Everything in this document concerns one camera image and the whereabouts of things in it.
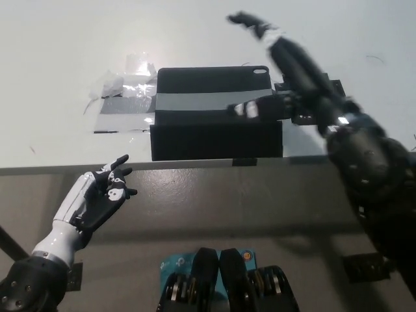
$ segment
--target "black robotic arm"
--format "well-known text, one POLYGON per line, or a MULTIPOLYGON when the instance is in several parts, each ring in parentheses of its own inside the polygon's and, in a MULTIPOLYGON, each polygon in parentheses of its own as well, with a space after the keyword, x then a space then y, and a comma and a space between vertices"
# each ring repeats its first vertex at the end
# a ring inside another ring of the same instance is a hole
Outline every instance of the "black robotic arm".
POLYGON ((289 82, 297 102, 312 113, 355 215, 415 296, 416 188, 411 153, 386 136, 357 103, 340 96, 307 53, 279 27, 244 12, 228 19, 252 30, 289 82))

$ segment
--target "white surface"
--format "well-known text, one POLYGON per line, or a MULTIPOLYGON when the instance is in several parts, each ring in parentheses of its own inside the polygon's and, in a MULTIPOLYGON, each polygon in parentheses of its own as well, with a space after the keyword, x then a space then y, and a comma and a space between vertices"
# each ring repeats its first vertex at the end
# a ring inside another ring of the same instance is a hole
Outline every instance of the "white surface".
POLYGON ((99 114, 94 131, 133 132, 138 134, 150 131, 155 113, 144 114, 99 114))
MULTIPOLYGON (((13 0, 0 4, 0 169, 47 172, 124 153, 133 164, 157 168, 146 164, 148 135, 91 134, 99 105, 83 116, 90 85, 141 51, 157 68, 246 62, 272 68, 254 38, 225 21, 240 9, 283 27, 393 138, 416 145, 413 1, 13 0)), ((285 129, 286 155, 322 153, 312 127, 303 137, 313 145, 293 142, 294 131, 285 129)))

